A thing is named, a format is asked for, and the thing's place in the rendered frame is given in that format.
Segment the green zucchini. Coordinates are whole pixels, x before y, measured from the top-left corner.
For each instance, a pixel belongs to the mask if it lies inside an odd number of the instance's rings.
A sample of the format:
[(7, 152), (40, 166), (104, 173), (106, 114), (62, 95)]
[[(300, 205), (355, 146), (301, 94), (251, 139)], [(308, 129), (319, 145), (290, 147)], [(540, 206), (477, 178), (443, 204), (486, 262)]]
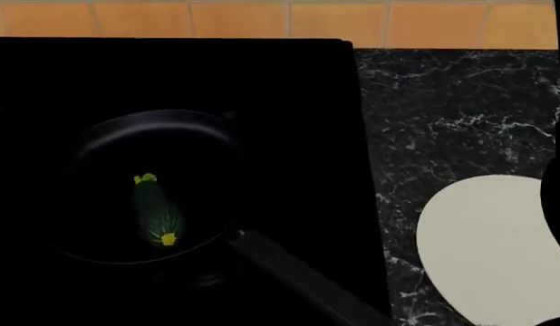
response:
[(140, 235), (153, 246), (176, 246), (184, 231), (184, 216), (165, 195), (157, 176), (134, 176), (131, 203), (138, 218)]

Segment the black frying pan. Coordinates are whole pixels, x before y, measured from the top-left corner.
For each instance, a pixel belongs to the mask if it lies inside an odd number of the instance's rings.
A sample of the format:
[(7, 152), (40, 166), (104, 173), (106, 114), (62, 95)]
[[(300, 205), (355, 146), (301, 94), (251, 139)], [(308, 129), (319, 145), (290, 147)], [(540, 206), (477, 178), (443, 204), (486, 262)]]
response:
[[(184, 216), (171, 248), (140, 235), (134, 176), (157, 176)], [(75, 260), (141, 266), (242, 260), (338, 326), (392, 326), (385, 314), (255, 230), (242, 230), (251, 181), (242, 143), (215, 116), (152, 110), (104, 121), (77, 141), (60, 175), (53, 243)]]

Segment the white round plate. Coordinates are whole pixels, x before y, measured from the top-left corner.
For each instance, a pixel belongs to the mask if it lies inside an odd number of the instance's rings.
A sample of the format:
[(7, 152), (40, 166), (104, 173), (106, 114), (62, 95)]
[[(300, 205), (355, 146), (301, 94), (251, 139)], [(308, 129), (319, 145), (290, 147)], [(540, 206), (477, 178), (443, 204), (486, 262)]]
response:
[(537, 178), (465, 178), (423, 208), (416, 244), (440, 295), (476, 326), (538, 326), (560, 317), (560, 246)]

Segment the black glass cooktop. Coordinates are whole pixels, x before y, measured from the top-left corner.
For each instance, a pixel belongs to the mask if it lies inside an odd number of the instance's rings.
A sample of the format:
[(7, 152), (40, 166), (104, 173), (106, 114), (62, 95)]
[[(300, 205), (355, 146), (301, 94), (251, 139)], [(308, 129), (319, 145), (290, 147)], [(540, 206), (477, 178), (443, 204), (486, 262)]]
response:
[(113, 266), (56, 249), (79, 138), (152, 110), (222, 119), (251, 181), (241, 229), (391, 320), (351, 43), (0, 37), (0, 326), (338, 326), (242, 260)]

